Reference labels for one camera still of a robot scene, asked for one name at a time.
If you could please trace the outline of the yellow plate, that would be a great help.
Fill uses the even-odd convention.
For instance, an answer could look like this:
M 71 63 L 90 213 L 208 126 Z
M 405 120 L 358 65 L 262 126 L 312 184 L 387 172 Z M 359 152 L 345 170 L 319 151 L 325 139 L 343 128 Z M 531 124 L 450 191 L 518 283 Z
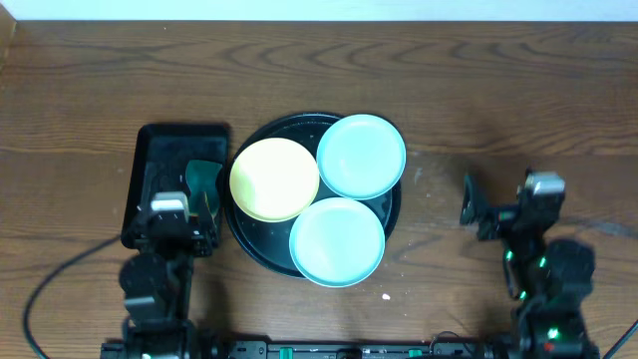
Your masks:
M 300 214 L 318 192 L 320 175 L 313 155 L 283 138 L 257 141 L 236 157 L 229 188 L 235 204 L 248 216 L 281 222 Z

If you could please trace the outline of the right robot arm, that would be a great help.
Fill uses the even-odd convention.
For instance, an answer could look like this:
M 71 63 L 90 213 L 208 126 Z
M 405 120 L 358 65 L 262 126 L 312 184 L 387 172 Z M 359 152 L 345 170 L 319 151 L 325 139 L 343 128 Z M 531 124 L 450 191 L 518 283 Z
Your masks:
M 479 344 L 474 358 L 598 358 L 582 301 L 593 290 L 594 249 L 575 239 L 548 241 L 565 199 L 556 173 L 528 170 L 516 203 L 491 205 L 474 178 L 464 178 L 460 224 L 478 225 L 480 241 L 498 240 L 508 295 L 519 303 L 508 335 Z

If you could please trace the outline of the green yellow sponge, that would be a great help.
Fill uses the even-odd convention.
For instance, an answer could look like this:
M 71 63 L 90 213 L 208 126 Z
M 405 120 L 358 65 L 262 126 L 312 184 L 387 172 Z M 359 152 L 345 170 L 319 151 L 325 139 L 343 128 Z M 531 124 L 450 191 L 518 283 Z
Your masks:
M 217 180 L 222 165 L 203 160 L 191 160 L 185 170 L 186 185 L 190 191 L 188 197 L 189 210 L 192 215 L 200 215 L 203 210 L 200 202 L 206 203 L 212 216 L 216 216 L 220 207 L 220 196 L 217 190 Z

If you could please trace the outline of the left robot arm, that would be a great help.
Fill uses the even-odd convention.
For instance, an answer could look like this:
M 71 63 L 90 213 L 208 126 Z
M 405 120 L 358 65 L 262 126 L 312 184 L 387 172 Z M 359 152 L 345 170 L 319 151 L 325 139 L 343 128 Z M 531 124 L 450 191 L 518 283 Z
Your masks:
M 119 275 L 129 312 L 119 356 L 221 357 L 224 348 L 216 336 L 188 319 L 194 260 L 210 256 L 218 246 L 218 220 L 207 193 L 197 193 L 190 204 L 183 192 L 158 192 L 123 235 L 138 254 Z

